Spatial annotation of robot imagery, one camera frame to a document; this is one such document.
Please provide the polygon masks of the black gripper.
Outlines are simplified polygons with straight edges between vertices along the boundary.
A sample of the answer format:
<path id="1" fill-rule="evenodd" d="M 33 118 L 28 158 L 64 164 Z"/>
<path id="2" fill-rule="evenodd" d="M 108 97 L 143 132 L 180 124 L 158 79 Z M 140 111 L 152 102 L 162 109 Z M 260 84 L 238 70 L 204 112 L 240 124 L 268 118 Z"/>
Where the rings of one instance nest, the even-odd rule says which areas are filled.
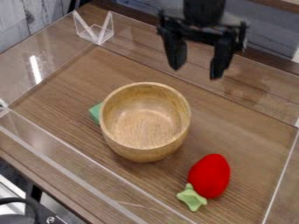
<path id="1" fill-rule="evenodd" d="M 226 12 L 226 0 L 182 0 L 182 8 L 159 10 L 158 34 L 170 67 L 178 71 L 187 60 L 186 41 L 214 46 L 210 78 L 223 77 L 234 52 L 246 48 L 248 23 Z"/>

